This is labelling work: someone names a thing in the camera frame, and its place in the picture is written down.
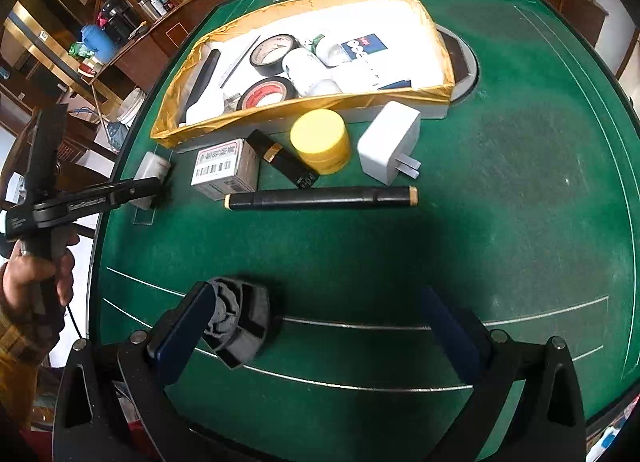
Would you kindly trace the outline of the person's left hand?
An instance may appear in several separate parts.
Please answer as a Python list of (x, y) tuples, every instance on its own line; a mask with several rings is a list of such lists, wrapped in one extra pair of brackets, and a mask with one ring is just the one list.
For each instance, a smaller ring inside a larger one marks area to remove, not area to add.
[(73, 300), (75, 259), (69, 248), (56, 263), (38, 256), (22, 254), (21, 241), (16, 241), (9, 260), (1, 269), (1, 304), (14, 321), (25, 321), (32, 312), (30, 289), (36, 283), (55, 279), (61, 306)]

